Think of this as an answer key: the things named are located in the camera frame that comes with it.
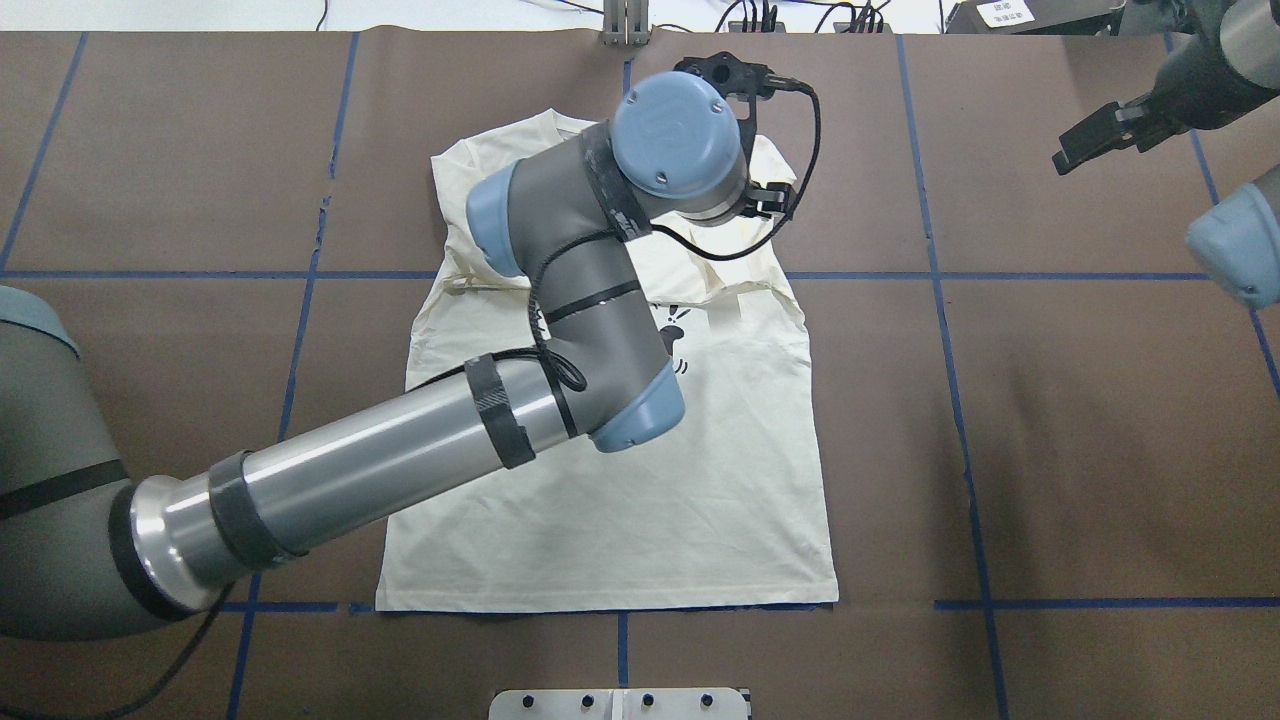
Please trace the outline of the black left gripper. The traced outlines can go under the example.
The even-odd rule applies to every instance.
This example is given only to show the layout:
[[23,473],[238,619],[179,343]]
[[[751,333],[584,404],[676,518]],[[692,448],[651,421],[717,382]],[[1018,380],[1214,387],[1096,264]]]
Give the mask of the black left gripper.
[[723,209],[708,211],[708,217],[701,217],[700,225],[724,225],[736,218],[773,220],[785,217],[790,208],[790,183],[768,182],[760,184],[750,179],[732,202],[728,202]]

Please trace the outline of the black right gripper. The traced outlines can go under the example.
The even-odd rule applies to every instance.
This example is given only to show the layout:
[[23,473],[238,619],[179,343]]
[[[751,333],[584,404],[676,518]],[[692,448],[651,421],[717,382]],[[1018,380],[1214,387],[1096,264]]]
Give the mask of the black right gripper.
[[1190,129],[1216,128],[1216,81],[1201,61],[1166,61],[1149,92],[1107,102],[1059,137],[1052,163],[1066,176],[1106,152],[1137,146],[1147,151]]

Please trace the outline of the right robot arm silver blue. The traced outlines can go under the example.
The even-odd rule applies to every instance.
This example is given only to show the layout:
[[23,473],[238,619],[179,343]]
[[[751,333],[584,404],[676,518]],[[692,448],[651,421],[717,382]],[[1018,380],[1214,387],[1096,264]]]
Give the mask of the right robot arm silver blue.
[[[1262,111],[1277,114],[1275,1],[1123,1],[1120,35],[1178,35],[1149,90],[1106,102],[1059,138],[1065,176],[1106,152],[1149,151],[1190,132],[1213,132]],[[1230,299],[1261,310],[1279,300],[1277,165],[1261,167],[1187,231],[1202,272]]]

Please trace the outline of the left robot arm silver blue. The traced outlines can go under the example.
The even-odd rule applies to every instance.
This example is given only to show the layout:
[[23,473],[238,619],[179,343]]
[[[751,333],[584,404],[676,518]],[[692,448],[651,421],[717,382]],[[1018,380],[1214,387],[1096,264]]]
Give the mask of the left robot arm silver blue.
[[685,414],[626,243],[676,213],[786,222],[799,193],[749,176],[754,117],[799,79],[721,53],[640,83],[608,122],[479,182],[488,265],[531,283],[526,348],[484,354],[374,407],[186,480],[134,480],[58,314],[3,288],[3,634],[102,641],[210,611],[233,584],[579,436],[602,452]]

